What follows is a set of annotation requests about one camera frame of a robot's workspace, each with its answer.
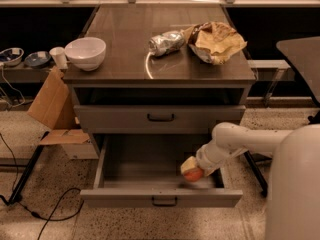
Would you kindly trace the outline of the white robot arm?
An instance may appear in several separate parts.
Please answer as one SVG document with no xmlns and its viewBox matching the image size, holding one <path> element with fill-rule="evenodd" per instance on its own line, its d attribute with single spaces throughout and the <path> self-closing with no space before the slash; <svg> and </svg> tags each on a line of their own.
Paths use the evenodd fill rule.
<svg viewBox="0 0 320 240">
<path fill-rule="evenodd" d="M 320 125 L 251 130 L 220 123 L 212 140 L 180 167 L 190 182 L 245 152 L 270 157 L 265 240 L 320 240 Z"/>
</svg>

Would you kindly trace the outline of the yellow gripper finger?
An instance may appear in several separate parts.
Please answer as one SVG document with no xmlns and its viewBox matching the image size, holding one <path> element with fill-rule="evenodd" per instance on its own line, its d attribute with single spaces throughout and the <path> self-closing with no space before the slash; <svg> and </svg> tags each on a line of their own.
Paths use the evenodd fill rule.
<svg viewBox="0 0 320 240">
<path fill-rule="evenodd" d="M 180 171 L 182 175 L 185 175 L 186 173 L 195 170 L 197 167 L 198 164 L 196 158 L 194 156 L 190 156 L 182 163 L 180 166 Z"/>
</svg>

